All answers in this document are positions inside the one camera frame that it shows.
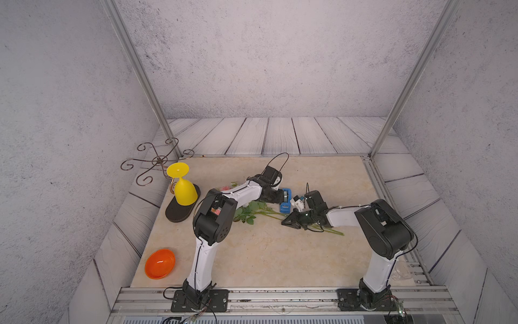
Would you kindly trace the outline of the blue tape dispenser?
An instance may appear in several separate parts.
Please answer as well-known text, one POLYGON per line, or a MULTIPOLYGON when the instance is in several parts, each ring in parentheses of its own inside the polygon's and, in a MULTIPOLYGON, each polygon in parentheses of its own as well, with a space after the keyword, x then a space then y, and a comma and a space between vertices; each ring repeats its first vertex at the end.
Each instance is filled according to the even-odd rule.
POLYGON ((291 213, 291 208, 291 190, 283 188, 283 201, 279 204, 279 212, 288 215, 291 213))

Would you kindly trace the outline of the artificial flower bouquet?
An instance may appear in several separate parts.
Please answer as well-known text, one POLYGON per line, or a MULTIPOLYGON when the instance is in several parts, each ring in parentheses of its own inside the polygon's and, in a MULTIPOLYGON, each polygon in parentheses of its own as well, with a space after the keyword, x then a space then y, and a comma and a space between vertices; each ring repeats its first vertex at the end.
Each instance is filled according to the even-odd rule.
MULTIPOLYGON (((226 198, 233 199, 237 202, 236 211, 233 216, 233 221, 247 224, 254 224, 257 215, 265 215, 276 220, 283 221, 288 215, 279 212, 279 204, 265 203, 256 201, 260 196, 261 188, 254 182, 247 181, 245 184, 232 188, 230 190, 222 191, 222 195, 226 198)), ((330 228, 323 228, 321 230, 317 225, 309 227, 311 232, 330 232, 340 235, 338 232, 330 228)))

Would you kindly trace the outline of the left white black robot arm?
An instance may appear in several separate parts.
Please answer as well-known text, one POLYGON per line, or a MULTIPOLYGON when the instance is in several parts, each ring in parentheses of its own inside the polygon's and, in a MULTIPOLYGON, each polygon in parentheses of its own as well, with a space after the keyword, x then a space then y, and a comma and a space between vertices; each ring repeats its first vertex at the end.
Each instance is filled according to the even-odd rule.
POLYGON ((219 244, 228 236, 238 208, 249 203, 283 202, 279 188, 282 173, 266 166, 262 173, 230 190, 210 190, 197 210, 193 229, 196 236, 196 253, 189 276, 182 291, 193 302, 205 303, 214 287, 212 270, 219 244))

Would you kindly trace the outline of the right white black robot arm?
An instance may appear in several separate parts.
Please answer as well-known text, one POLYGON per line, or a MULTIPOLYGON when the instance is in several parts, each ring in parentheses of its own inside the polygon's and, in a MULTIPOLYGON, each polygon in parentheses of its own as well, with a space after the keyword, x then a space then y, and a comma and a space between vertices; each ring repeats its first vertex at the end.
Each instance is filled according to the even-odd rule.
POLYGON ((392 297, 389 280, 397 258, 418 239, 387 201, 378 199, 367 205, 329 207, 321 194, 313 190, 303 197, 294 197, 290 203, 293 210, 281 222, 289 228, 309 230, 312 225, 321 231, 344 226, 361 228, 372 256, 359 283, 357 302, 363 309, 373 311, 392 297))

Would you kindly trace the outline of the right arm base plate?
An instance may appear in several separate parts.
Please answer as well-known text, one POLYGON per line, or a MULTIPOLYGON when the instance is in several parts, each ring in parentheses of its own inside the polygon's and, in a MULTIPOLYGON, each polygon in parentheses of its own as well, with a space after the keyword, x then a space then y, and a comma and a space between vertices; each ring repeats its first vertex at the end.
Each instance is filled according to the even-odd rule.
POLYGON ((337 305, 341 311, 396 311, 396 302, 391 291, 385 289, 373 293, 368 288, 338 289, 337 305))

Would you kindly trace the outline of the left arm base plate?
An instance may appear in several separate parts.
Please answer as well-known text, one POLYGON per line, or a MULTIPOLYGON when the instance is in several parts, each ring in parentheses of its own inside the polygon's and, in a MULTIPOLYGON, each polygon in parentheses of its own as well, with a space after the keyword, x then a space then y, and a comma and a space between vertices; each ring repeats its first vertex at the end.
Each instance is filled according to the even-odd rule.
POLYGON ((207 308, 214 313, 225 313, 228 308, 229 290, 210 289, 201 293, 175 291, 172 298, 172 313, 187 313, 207 308))

